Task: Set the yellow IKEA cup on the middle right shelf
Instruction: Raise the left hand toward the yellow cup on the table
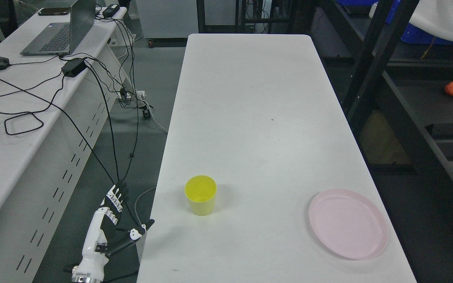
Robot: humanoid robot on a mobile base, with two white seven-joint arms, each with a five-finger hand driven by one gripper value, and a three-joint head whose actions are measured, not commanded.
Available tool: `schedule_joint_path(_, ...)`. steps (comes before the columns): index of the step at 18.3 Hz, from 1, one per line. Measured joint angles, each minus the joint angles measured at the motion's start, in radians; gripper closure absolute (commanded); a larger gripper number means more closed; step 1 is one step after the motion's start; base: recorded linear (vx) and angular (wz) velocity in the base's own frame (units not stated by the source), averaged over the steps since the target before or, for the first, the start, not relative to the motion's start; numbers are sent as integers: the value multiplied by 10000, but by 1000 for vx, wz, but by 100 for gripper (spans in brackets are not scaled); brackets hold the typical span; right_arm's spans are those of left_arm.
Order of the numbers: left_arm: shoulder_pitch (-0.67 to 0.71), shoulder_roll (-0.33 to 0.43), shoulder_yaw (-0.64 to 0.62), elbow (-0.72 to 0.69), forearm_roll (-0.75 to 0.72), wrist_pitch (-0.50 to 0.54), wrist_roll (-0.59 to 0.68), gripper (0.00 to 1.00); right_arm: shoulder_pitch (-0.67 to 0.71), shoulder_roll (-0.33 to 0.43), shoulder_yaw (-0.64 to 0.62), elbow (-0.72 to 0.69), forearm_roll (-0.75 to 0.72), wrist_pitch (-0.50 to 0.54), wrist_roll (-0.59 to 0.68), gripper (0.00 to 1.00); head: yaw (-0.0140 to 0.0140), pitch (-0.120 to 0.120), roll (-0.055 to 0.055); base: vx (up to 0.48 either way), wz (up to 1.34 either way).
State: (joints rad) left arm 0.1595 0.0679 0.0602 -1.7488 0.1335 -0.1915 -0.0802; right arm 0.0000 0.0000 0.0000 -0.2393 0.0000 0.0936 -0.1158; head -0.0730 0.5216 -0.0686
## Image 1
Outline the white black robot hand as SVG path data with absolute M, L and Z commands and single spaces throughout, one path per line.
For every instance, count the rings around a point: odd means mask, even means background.
M 139 241 L 154 224 L 154 220 L 148 220 L 126 230 L 123 235 L 115 235 L 127 193 L 126 186 L 124 181 L 114 184 L 94 212 L 81 251 L 81 263 L 72 269 L 72 283 L 102 283 L 104 267 L 110 257 Z

